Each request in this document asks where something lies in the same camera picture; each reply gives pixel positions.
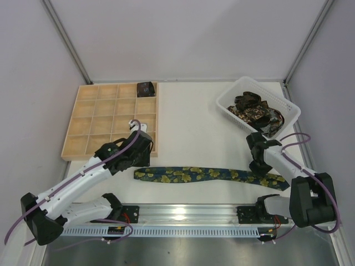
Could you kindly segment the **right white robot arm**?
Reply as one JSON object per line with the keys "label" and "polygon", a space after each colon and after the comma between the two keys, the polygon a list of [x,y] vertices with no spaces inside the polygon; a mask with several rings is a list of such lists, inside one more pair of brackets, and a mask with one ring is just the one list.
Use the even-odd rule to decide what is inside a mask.
{"label": "right white robot arm", "polygon": [[336,201],[332,177],[319,173],[297,161],[288,151],[293,144],[268,139],[260,132],[246,138],[251,151],[250,170],[265,177],[276,170],[290,185],[289,197],[268,196],[263,205],[267,214],[279,214],[293,220],[299,227],[331,234],[341,225],[341,215]]}

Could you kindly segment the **blue yellow floral tie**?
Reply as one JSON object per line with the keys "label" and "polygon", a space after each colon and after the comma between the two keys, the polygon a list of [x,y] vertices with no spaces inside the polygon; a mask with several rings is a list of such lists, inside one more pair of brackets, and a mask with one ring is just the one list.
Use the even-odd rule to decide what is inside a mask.
{"label": "blue yellow floral tie", "polygon": [[285,191],[290,184],[280,175],[258,176],[251,171],[206,167],[146,167],[134,171],[134,179],[157,183],[192,183],[204,181],[234,181]]}

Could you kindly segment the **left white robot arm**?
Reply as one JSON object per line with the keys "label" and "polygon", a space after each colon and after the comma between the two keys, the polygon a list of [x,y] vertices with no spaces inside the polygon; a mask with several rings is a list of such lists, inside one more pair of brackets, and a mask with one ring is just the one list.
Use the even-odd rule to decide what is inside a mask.
{"label": "left white robot arm", "polygon": [[56,240],[65,229],[86,222],[117,221],[123,205],[113,193],[78,203],[76,200],[95,185],[131,167],[148,166],[153,139],[133,131],[125,139],[103,144],[86,164],[70,178],[51,189],[21,198],[23,219],[39,245]]}

